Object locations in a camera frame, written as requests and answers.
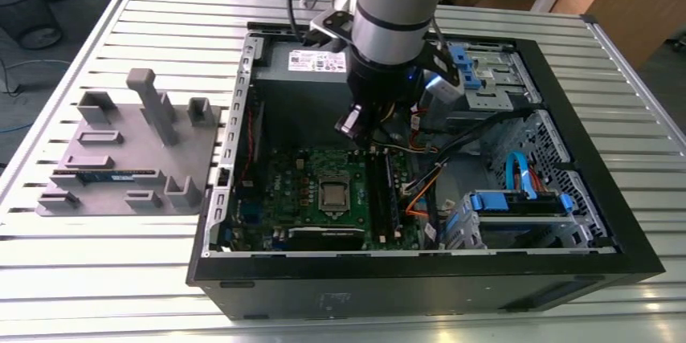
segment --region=floor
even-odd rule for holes
[[[40,51],[24,51],[0,32],[0,58],[7,65],[31,59],[60,59],[70,61],[75,56],[110,0],[66,0],[52,3],[52,10],[63,21],[66,37],[55,46]],[[662,47],[640,74],[661,100],[666,110],[686,131],[686,52],[674,53]],[[58,63],[39,63],[11,71],[23,84],[24,92],[16,98],[0,93],[0,163],[7,163],[22,142],[26,130],[4,133],[4,128],[27,125],[38,117],[52,89],[58,85],[66,66]]]

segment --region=aluminum slotted table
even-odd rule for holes
[[[297,17],[307,23],[315,14],[299,10]],[[248,21],[286,22],[286,0],[112,0],[0,180],[0,338],[685,340],[686,141],[605,33],[575,16],[441,8],[438,23],[449,33],[539,42],[668,269],[645,283],[543,313],[231,322],[186,285],[198,216],[40,217],[36,199],[74,135],[84,91],[130,102],[128,70],[148,67],[172,103],[206,96],[226,122]]]

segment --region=black plastic part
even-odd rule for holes
[[[421,23],[415,24],[397,24],[391,22],[386,22],[385,20],[377,18],[374,15],[371,15],[365,8],[362,8],[361,3],[357,4],[357,12],[367,21],[374,23],[377,26],[385,28],[386,30],[391,31],[417,31],[429,26],[429,23],[431,22],[431,18],[425,20]]]
[[[299,228],[289,230],[289,251],[359,251],[365,244],[362,229]]]
[[[579,18],[581,18],[581,20],[583,20],[585,23],[598,24],[598,19],[591,14],[581,14]]]
[[[553,192],[537,192],[537,199],[530,200],[525,193],[506,193],[509,210],[479,210],[479,215],[489,216],[522,216],[537,214],[565,214],[565,207],[559,201],[559,197]]]
[[[385,155],[385,183],[389,187],[389,215],[390,215],[390,228],[395,231],[401,226],[401,211],[398,203],[398,190],[395,188],[394,180],[394,166],[390,162],[390,156]]]
[[[373,219],[373,238],[379,242],[381,240],[389,242],[395,233],[395,221],[390,208],[393,193],[389,186],[387,158],[389,156],[385,155],[369,154],[366,160],[367,186],[377,188],[370,189],[367,194],[369,211]]]

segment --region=blue drive bracket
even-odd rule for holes
[[[458,66],[458,69],[465,76],[465,89],[478,90],[482,88],[482,81],[474,74],[474,61],[470,59],[465,48],[461,46],[451,46],[450,54],[453,55],[455,65]]]
[[[566,193],[562,193],[559,195],[559,201],[562,202],[565,211],[567,213],[571,213],[574,211],[574,199],[571,198],[571,196]]]
[[[471,208],[479,210],[509,210],[507,199],[501,192],[481,192],[470,196]]]

